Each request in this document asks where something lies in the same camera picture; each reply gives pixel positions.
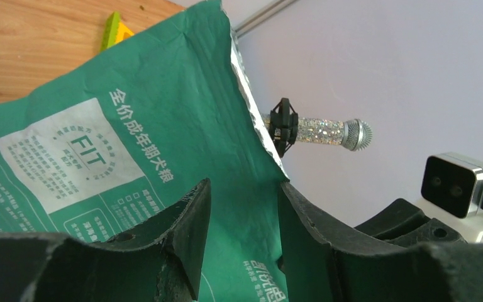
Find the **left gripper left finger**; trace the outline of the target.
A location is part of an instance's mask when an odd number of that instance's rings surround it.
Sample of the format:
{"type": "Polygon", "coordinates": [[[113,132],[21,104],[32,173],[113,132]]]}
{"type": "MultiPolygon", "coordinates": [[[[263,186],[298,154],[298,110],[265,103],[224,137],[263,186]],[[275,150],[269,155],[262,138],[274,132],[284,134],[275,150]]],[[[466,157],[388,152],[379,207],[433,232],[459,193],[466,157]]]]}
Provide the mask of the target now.
{"type": "Polygon", "coordinates": [[[106,242],[64,233],[0,233],[0,301],[195,301],[211,181],[106,242]]]}

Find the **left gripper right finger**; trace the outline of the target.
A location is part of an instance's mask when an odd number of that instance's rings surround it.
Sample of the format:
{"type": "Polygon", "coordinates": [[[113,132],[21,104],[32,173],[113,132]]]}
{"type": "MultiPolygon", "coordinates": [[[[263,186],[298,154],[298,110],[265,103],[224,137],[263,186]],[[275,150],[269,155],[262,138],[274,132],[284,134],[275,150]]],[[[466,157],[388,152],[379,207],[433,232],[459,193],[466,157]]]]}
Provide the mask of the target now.
{"type": "Polygon", "coordinates": [[[288,182],[277,203],[290,301],[483,301],[483,243],[393,245],[341,222],[288,182]]]}

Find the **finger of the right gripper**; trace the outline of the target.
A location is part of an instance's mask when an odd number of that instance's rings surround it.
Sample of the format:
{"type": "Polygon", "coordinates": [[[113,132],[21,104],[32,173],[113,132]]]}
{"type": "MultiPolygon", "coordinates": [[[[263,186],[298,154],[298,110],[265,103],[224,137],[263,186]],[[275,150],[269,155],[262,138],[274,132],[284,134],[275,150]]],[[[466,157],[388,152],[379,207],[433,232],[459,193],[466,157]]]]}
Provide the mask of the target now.
{"type": "Polygon", "coordinates": [[[355,229],[405,248],[421,242],[467,242],[458,231],[436,218],[426,216],[421,209],[402,198],[396,199],[355,229]]]}

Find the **green dog food bag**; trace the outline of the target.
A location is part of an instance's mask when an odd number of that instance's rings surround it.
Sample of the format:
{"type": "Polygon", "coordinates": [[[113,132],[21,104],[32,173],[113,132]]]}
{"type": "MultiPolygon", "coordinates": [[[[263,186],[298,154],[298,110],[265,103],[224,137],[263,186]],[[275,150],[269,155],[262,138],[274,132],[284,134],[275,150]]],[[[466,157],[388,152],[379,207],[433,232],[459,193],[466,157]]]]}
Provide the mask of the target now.
{"type": "Polygon", "coordinates": [[[230,21],[203,1],[0,104],[0,232],[105,241],[211,181],[200,301],[287,301],[287,179],[230,21]]]}

